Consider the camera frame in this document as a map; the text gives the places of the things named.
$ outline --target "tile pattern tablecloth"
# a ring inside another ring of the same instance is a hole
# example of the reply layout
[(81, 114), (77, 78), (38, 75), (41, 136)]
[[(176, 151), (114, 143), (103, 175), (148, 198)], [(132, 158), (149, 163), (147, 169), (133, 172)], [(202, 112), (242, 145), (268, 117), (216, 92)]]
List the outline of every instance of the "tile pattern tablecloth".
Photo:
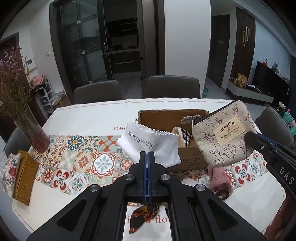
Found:
[[(30, 155), (39, 162), (35, 179), (51, 188), (73, 196), (91, 184), (105, 186), (125, 175), (133, 161), (116, 145), (119, 136), (50, 136), (49, 148)], [(267, 172), (263, 156), (254, 151), (244, 161), (225, 167), (233, 189)], [(209, 185), (205, 170), (173, 173)]]

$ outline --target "lifestyle label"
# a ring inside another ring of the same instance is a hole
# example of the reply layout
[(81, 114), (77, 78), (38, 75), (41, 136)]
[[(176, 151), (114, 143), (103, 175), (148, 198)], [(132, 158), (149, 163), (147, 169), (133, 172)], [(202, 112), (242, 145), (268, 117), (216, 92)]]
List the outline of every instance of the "lifestyle label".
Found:
[(241, 123), (240, 119), (235, 116), (227, 121), (223, 122), (221, 125), (213, 128), (213, 133), (220, 146), (230, 142), (241, 133), (245, 131), (245, 127)]

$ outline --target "door handle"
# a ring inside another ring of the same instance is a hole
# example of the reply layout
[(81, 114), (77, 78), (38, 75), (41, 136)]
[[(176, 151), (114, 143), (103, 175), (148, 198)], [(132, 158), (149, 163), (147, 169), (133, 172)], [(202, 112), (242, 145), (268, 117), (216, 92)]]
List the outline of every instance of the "door handle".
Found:
[(246, 41), (249, 41), (249, 26), (246, 26)]
[(106, 50), (106, 44), (103, 43), (103, 52), (104, 52), (104, 57), (107, 58), (107, 50)]
[(244, 31), (244, 34), (242, 36), (242, 45), (245, 47), (246, 46), (246, 31)]

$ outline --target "floral fabric pouch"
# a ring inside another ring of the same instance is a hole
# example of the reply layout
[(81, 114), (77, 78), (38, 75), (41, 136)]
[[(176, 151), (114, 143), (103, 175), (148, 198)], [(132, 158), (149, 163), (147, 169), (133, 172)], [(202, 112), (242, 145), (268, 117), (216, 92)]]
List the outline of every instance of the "floral fabric pouch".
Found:
[(246, 146), (244, 136), (256, 132), (245, 104), (235, 100), (199, 119), (193, 119), (192, 135), (206, 162), (225, 167), (248, 158), (253, 148)]
[(20, 154), (10, 154), (5, 165), (5, 172), (3, 174), (2, 184), (3, 191), (12, 197), (15, 190), (15, 180), (17, 178), (17, 171), (20, 166)]

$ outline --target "canvas zipper pouch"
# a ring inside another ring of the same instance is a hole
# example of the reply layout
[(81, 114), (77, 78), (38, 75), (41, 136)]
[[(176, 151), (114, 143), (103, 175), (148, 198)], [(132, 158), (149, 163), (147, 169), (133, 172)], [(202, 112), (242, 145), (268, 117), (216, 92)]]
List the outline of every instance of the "canvas zipper pouch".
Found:
[(249, 131), (257, 133), (247, 107), (239, 100), (192, 122), (193, 138), (213, 167), (225, 167), (248, 158), (254, 151), (244, 141)]

